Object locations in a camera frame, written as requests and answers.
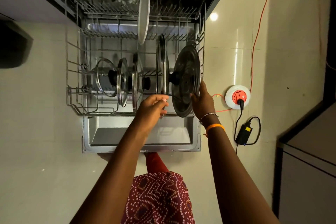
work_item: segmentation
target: red wire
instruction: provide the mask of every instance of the red wire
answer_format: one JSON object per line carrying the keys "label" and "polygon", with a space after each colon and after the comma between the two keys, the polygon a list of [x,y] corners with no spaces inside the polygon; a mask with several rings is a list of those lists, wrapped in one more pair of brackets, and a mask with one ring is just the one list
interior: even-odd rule
{"label": "red wire", "polygon": [[264,11],[265,11],[266,4],[267,4],[267,0],[265,1],[264,8],[262,9],[262,12],[261,12],[261,16],[260,16],[260,20],[259,20],[259,27],[258,27],[257,35],[256,35],[256,37],[255,37],[254,44],[253,44],[253,48],[252,48],[252,57],[251,57],[251,85],[250,85],[250,92],[252,92],[252,83],[253,83],[253,56],[254,56],[254,48],[255,48],[255,44],[257,43],[257,39],[258,39],[259,31],[260,31],[261,19],[263,18],[263,14],[264,14]]}

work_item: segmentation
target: orange wristband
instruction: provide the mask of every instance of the orange wristband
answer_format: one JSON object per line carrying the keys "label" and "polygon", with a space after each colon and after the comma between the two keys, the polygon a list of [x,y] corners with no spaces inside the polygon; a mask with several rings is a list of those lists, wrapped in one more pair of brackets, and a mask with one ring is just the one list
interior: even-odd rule
{"label": "orange wristband", "polygon": [[221,127],[225,131],[225,128],[221,124],[212,124],[205,129],[205,134],[204,135],[206,137],[208,137],[208,131],[212,128],[215,128],[215,127]]}

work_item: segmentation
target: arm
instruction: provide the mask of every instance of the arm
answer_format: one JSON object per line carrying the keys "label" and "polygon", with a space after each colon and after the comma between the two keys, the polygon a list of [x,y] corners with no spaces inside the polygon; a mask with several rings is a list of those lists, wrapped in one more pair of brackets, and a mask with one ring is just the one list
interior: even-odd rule
{"label": "arm", "polygon": [[95,186],[70,223],[120,223],[133,182],[139,152],[161,114],[168,96],[151,95],[118,144]]}
{"label": "arm", "polygon": [[[193,109],[199,119],[215,112],[213,99],[203,81],[200,92],[199,97],[192,96]],[[214,115],[208,115],[202,122],[204,127],[220,124]],[[210,129],[208,144],[222,220],[228,218],[232,223],[279,223],[237,157],[225,131],[220,127]]]}

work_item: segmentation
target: pant leg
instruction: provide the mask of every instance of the pant leg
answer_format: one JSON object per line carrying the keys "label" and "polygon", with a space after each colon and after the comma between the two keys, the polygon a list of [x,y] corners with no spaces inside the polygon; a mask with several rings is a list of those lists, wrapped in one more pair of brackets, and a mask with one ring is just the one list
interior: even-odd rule
{"label": "pant leg", "polygon": [[166,165],[163,163],[157,152],[145,153],[147,172],[159,173],[159,172],[169,172]]}

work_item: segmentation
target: person's left hand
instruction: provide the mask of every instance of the person's left hand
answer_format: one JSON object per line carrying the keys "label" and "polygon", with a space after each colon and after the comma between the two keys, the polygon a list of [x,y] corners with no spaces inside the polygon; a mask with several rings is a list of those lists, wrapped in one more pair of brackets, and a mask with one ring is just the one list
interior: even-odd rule
{"label": "person's left hand", "polygon": [[168,98],[169,96],[167,95],[154,94],[141,102],[132,124],[143,132],[146,138],[160,116],[167,113],[167,111],[162,108],[169,105],[167,102]]}

